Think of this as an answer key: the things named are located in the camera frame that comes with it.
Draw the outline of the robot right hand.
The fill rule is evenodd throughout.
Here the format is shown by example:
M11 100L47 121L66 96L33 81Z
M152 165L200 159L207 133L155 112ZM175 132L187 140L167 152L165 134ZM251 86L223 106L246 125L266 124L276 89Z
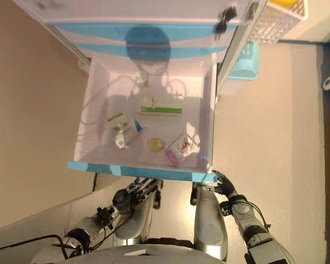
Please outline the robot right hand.
M204 190L212 193L218 193L224 195L227 199L230 199L233 196L237 196L238 192L236 191L232 182L221 172L217 170L212 171L216 176L218 183L216 186L209 185L200 185L199 190Z

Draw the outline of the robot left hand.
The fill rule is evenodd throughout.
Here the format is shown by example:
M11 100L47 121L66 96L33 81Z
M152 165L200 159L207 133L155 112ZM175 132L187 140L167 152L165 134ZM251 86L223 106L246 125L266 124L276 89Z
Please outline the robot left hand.
M133 211L146 200L153 199L153 208L161 207L163 180L136 178L125 189L118 190L112 200L113 206L123 215Z

